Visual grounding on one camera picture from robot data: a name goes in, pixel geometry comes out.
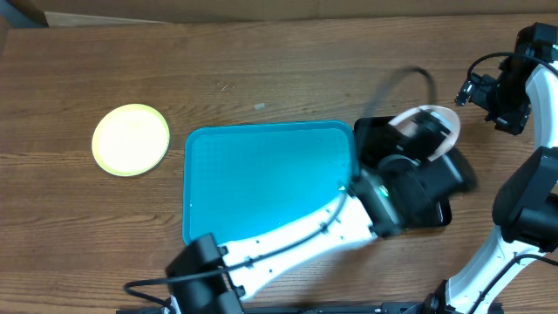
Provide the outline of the white plate with ketchup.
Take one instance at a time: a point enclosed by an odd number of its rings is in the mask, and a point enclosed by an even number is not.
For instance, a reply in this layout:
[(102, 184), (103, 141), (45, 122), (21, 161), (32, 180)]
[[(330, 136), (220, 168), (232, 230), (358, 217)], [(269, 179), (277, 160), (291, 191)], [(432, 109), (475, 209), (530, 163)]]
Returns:
[(446, 129), (442, 131), (443, 140), (441, 143), (435, 144), (434, 148), (431, 149), (430, 152), (426, 153), (427, 159), (429, 161), (434, 161), (452, 149), (457, 142), (460, 132), (460, 120), (456, 112), (443, 106), (417, 106), (404, 111), (395, 118), (390, 119), (388, 121), (388, 125), (393, 126), (404, 136), (410, 138), (412, 135), (417, 135), (419, 133), (419, 123), (417, 118), (422, 112), (425, 112), (431, 118), (434, 118), (435, 122), (440, 122)]

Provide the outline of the light green round plate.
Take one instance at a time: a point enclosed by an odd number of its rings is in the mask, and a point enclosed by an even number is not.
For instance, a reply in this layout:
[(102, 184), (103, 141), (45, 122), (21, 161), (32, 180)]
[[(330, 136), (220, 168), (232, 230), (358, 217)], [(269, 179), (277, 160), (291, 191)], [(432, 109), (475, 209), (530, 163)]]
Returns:
[(119, 106), (95, 127), (92, 156), (109, 174), (132, 177), (156, 167), (170, 144), (170, 129), (164, 116), (151, 106)]

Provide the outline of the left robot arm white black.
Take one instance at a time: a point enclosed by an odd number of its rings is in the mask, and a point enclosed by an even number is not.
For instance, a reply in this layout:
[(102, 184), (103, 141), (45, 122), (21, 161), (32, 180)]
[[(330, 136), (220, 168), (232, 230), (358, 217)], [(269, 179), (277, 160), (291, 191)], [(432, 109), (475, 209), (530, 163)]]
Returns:
[(450, 195), (475, 184), (454, 145), (459, 130), (458, 115), (441, 106), (360, 119), (359, 169), (338, 196), (261, 235), (223, 245), (212, 235), (194, 240), (167, 267), (167, 312), (239, 313), (244, 297), (300, 263), (407, 229), (446, 225)]

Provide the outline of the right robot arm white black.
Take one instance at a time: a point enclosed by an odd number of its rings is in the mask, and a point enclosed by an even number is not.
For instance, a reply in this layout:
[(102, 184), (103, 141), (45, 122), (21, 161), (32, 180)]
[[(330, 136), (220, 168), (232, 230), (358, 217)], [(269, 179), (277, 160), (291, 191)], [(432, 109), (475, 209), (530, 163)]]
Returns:
[(494, 299), (530, 263), (550, 263), (557, 248), (557, 63), (539, 61), (526, 94), (534, 110), (537, 148), (500, 188), (490, 236), (456, 275), (412, 313), (496, 313)]

